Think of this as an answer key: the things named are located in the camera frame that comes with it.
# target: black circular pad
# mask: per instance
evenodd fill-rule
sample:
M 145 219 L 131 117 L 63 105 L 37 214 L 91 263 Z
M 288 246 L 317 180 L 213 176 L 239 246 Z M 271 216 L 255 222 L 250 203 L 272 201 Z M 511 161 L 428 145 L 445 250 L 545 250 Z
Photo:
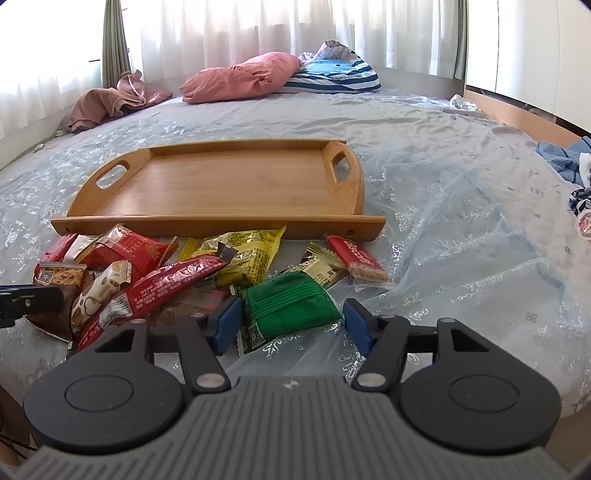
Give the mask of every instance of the black circular pad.
M 400 410 L 437 443 L 504 455 L 545 445 L 560 396 L 537 372 L 503 352 L 463 352 L 419 370 L 401 386 Z
M 128 353 L 75 355 L 33 383 L 23 401 L 37 440 L 85 455 L 143 445 L 182 408 L 175 377 Z

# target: wooden tray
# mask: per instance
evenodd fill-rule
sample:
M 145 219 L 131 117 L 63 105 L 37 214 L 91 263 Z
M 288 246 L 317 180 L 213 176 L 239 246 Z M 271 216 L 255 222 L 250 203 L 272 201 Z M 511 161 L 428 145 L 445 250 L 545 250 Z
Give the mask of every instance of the wooden tray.
M 349 174 L 339 181 L 338 162 Z M 116 166 L 126 172 L 103 189 Z M 344 140 L 231 140 L 143 148 L 99 168 L 68 214 L 52 220 L 60 235 L 100 235 L 116 223 L 151 237 L 204 237 L 280 228 L 284 238 L 335 233 L 370 241 L 385 223 L 363 212 L 363 174 Z

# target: yellow snack wrapper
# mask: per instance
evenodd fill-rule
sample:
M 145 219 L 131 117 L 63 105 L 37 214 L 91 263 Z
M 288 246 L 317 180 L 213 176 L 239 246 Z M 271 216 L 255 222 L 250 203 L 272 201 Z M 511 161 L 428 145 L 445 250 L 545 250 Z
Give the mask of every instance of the yellow snack wrapper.
M 246 230 L 223 235 L 194 239 L 189 238 L 178 260 L 202 255 L 217 250 L 217 243 L 235 248 L 238 253 L 227 267 L 221 269 L 214 282 L 216 287 L 238 285 L 249 287 L 265 279 L 269 266 L 279 250 L 285 227 L 277 230 Z
M 311 276 L 324 289 L 330 288 L 349 274 L 347 267 L 335 253 L 316 242 L 308 244 L 301 262 L 286 271 L 295 272 L 301 270 Z

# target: white wardrobe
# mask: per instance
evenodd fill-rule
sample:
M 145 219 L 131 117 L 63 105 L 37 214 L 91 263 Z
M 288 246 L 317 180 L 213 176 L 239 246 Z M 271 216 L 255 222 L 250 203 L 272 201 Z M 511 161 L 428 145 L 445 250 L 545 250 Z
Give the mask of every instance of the white wardrobe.
M 591 131 L 591 11 L 580 0 L 468 0 L 466 84 Z

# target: bed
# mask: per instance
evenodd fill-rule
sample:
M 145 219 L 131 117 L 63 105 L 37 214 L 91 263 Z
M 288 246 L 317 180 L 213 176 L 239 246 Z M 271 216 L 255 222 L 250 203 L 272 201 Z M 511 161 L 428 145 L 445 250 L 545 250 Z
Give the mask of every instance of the bed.
M 383 89 L 359 95 L 276 94 L 186 105 L 172 99 L 76 136 L 51 140 L 0 171 L 0 282 L 27 283 L 83 182 L 136 148 L 232 138 L 345 138 L 364 170 L 366 210 L 387 217 L 370 249 L 392 277 L 386 291 L 341 282 L 374 313 L 418 325 L 455 316 L 548 377 L 563 415 L 591 392 L 591 245 L 566 211 L 572 190 L 523 132 L 448 101 Z M 283 242 L 271 270 L 298 263 L 305 242 Z M 64 360 L 66 345 L 25 320 L 0 330 L 0 384 L 17 400 Z M 238 359 L 244 374 L 343 374 L 363 362 L 340 324 L 279 338 Z M 180 378 L 178 357 L 157 363 Z M 409 355 L 405 375 L 427 365 Z

